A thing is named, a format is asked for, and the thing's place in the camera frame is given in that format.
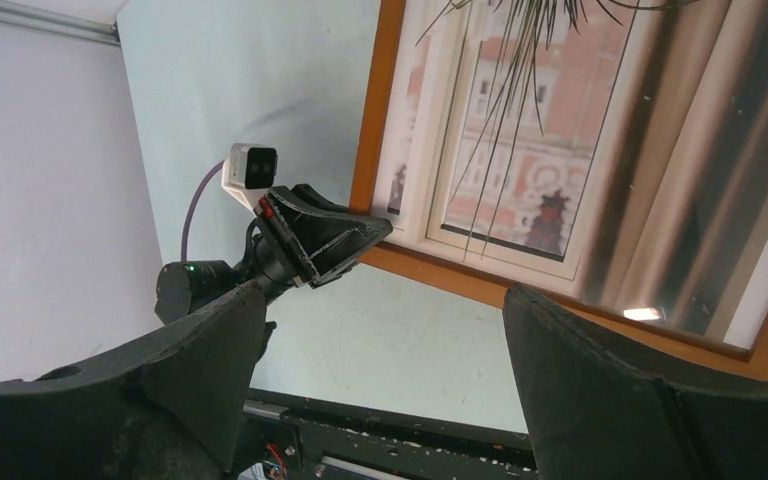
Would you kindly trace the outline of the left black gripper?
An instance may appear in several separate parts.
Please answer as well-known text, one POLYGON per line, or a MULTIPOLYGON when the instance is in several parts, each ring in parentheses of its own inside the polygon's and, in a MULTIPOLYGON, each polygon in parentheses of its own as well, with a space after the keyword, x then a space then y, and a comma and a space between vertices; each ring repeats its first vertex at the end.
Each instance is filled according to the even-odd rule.
POLYGON ((271 188, 254 213, 251 278, 266 292, 330 283, 393 230, 389 220, 350 214, 305 183, 271 188))

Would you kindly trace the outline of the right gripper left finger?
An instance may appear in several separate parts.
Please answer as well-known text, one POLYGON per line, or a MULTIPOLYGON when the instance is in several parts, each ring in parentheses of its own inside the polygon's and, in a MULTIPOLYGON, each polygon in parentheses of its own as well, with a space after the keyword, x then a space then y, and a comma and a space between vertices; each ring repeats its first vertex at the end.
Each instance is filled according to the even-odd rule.
POLYGON ((0 382, 0 479, 231 479, 262 455, 244 403, 266 331, 255 282, 135 340, 0 382))

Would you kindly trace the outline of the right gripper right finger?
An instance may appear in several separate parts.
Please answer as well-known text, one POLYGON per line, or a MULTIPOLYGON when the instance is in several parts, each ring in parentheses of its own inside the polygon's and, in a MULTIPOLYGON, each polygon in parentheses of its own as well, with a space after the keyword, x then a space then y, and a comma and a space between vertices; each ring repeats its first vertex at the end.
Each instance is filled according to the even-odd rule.
POLYGON ((502 309, 543 479, 768 479, 768 382, 590 322, 522 284, 502 309))

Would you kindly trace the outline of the light wooden picture frame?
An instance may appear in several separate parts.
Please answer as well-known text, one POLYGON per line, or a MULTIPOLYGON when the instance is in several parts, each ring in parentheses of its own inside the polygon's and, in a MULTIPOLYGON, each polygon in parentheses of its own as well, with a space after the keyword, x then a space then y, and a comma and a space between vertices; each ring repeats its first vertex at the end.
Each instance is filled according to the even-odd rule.
MULTIPOLYGON (((379 5, 349 202, 353 213, 369 213, 372 210, 405 11, 403 1, 383 1, 379 5)), ((502 307, 505 293, 512 284, 509 279, 390 242, 382 242, 372 248, 360 261, 496 308, 502 307)), ((548 292, 546 295, 574 314, 667 354, 717 370, 768 381, 768 312, 752 349, 740 351, 735 347, 717 346, 710 340, 689 334, 645 326, 558 293, 548 292)))

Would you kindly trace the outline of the printed plant photo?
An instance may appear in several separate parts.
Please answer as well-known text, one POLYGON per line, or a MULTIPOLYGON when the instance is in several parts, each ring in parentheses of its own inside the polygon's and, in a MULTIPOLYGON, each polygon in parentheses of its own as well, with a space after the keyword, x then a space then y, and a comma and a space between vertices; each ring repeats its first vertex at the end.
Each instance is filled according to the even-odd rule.
POLYGON ((768 319, 768 1, 407 1, 391 241, 741 350, 768 319))

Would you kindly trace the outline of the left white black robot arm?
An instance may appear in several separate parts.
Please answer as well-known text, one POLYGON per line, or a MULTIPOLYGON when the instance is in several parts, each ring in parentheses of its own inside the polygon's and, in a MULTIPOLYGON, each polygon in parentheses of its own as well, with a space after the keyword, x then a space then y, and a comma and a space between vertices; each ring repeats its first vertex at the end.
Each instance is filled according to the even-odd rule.
POLYGON ((256 281, 268 304, 292 288, 322 287, 351 271, 393 231, 382 217, 352 213, 308 184, 275 186, 257 196, 242 259, 171 262, 161 269, 155 313, 165 323, 256 281))

